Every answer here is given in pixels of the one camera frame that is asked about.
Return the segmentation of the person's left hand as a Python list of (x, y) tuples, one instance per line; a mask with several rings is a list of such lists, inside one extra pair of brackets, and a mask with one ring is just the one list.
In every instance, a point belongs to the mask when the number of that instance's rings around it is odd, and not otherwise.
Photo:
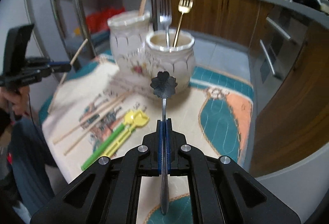
[(28, 96), (30, 93), (30, 87), (20, 87), (18, 89), (19, 94), (8, 91), (4, 87), (1, 87), (1, 109), (8, 111), (8, 103), (12, 103), (12, 110), (15, 115), (21, 116), (26, 112), (28, 105)]

